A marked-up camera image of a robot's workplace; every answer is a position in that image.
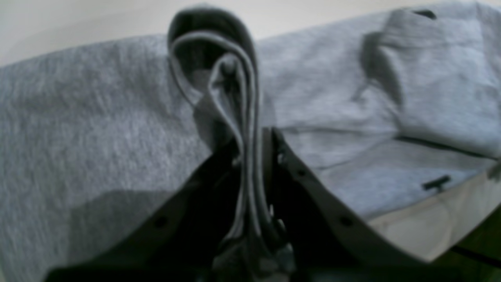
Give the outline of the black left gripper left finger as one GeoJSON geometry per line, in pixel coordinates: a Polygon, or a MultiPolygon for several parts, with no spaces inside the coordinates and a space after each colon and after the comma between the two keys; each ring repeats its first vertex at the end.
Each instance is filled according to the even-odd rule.
{"type": "Polygon", "coordinates": [[[56,268],[47,282],[211,282],[240,190],[239,149],[214,152],[143,225],[97,257],[56,268]]]}

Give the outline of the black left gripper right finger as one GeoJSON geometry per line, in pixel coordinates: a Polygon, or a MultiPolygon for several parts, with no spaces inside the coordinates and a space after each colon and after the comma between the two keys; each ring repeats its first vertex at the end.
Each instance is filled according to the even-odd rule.
{"type": "Polygon", "coordinates": [[[293,248],[292,282],[453,282],[383,239],[331,194],[276,128],[264,131],[265,196],[293,248]]]}

